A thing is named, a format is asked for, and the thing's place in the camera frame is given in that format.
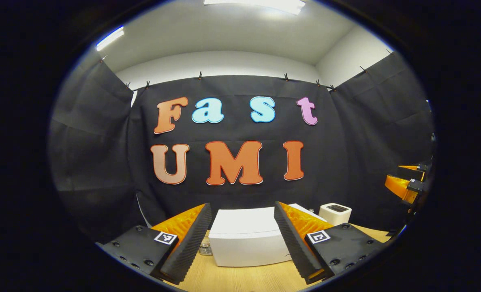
metal object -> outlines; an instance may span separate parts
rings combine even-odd
[[[201,242],[201,245],[199,246],[199,253],[205,256],[213,255],[211,252],[210,240],[208,238],[204,238],[203,242]]]

orange letter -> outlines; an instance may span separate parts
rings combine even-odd
[[[154,173],[157,178],[163,183],[169,185],[177,185],[182,183],[186,178],[186,152],[190,150],[190,146],[186,144],[176,144],[172,147],[175,152],[175,163],[177,164],[177,171],[175,174],[168,174],[165,165],[165,153],[168,147],[165,145],[154,145],[150,148],[152,157],[154,159]]]
[[[283,144],[287,150],[287,172],[283,176],[285,180],[296,180],[304,177],[301,170],[301,149],[304,144],[300,141],[287,141]]]
[[[157,104],[159,115],[157,117],[157,127],[154,128],[154,134],[170,132],[175,128],[175,125],[172,124],[170,118],[179,120],[181,117],[180,105],[186,107],[188,105],[188,99],[186,97],[180,97]]]
[[[231,184],[237,180],[240,170],[242,170],[242,177],[239,182],[243,185],[257,185],[263,181],[259,173],[259,151],[262,149],[262,143],[258,141],[244,142],[236,158],[233,158],[224,142],[209,142],[206,144],[206,149],[210,152],[211,161],[207,184],[224,184],[225,180],[220,175],[221,169]]]

white wall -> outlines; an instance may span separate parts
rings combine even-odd
[[[339,39],[316,65],[320,83],[338,86],[362,72],[359,66],[366,69],[388,56],[386,50],[393,52],[372,33],[356,26]]]
[[[214,51],[193,52],[151,60],[129,67],[116,75],[129,88],[136,89],[150,84],[162,83],[183,78],[216,75],[258,75],[284,77],[307,82],[320,78],[312,65],[287,58],[252,52]]]

light blue letter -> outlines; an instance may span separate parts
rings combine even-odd
[[[270,97],[255,96],[249,102],[249,106],[254,111],[251,112],[251,118],[255,122],[271,122],[276,115],[274,105],[274,100]]]
[[[224,115],[220,112],[222,102],[217,98],[205,98],[199,100],[195,107],[197,108],[192,114],[192,120],[197,124],[203,122],[211,122],[216,124],[224,119]]]

pink letter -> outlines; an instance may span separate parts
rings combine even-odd
[[[301,107],[301,115],[304,118],[304,121],[314,126],[318,122],[318,118],[312,116],[312,111],[310,109],[314,108],[314,103],[309,102],[309,98],[302,98],[296,102],[297,105]]]

